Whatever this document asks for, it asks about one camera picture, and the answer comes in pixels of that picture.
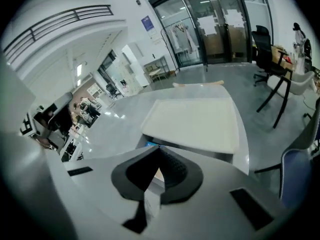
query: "polished floor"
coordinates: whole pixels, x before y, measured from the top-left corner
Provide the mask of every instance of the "polished floor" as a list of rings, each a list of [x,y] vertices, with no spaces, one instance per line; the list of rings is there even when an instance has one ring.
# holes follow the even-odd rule
[[[313,110],[308,108],[304,100],[309,103],[316,100],[317,96],[311,90],[306,90],[304,96],[294,96],[288,100],[286,109],[276,127],[273,124],[278,116],[283,99],[275,95],[269,103],[257,113],[257,108],[270,94],[270,89],[266,83],[258,83],[254,87],[254,73],[259,68],[255,64],[216,64],[208,67],[208,72],[203,66],[181,70],[176,76],[169,79],[162,79],[146,87],[142,92],[150,92],[164,88],[172,88],[172,83],[196,84],[210,83],[219,80],[224,81],[224,87],[230,93],[241,115],[249,146],[250,174],[253,171],[266,168],[280,163],[282,152],[294,139],[302,132],[307,118],[303,118],[304,113],[313,114]],[[262,176],[267,187],[276,192],[279,181],[277,173]]]

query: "glass door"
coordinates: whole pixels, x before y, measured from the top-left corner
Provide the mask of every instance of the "glass door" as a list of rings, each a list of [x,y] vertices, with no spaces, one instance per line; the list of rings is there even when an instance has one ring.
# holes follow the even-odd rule
[[[155,7],[180,68],[203,63],[197,33],[182,0],[167,0]]]
[[[218,0],[185,0],[209,64],[231,61],[228,29]]]
[[[220,4],[230,42],[232,62],[247,62],[249,35],[241,0],[217,0]]]

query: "black cutout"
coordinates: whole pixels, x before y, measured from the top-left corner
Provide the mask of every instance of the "black cutout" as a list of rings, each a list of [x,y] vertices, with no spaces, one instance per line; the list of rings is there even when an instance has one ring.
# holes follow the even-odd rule
[[[273,221],[273,218],[243,188],[230,192],[255,230],[259,230]]]
[[[144,194],[160,168],[165,192],[160,196],[161,205],[181,203],[188,200],[200,188],[204,175],[201,168],[166,147],[154,146],[129,159],[111,173],[111,181],[120,195],[139,202],[135,217],[123,226],[141,233],[147,226]]]
[[[68,170],[68,174],[70,175],[70,177],[72,177],[79,174],[85,174],[91,171],[93,171],[93,169],[91,169],[89,166],[86,166],[86,167],[82,167],[74,170]]]

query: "light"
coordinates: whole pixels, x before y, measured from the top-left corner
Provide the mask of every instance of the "light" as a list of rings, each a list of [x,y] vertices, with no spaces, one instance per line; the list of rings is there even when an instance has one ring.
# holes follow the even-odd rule
[[[81,75],[81,69],[82,69],[82,64],[80,64],[79,66],[76,67],[76,76],[80,76]]]

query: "staircase railing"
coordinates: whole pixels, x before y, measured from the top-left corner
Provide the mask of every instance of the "staircase railing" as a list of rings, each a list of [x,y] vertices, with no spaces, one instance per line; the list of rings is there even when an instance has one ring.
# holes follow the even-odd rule
[[[32,25],[18,35],[3,50],[9,63],[14,62],[29,46],[66,25],[95,17],[114,15],[109,4],[90,5],[69,10],[49,16]]]

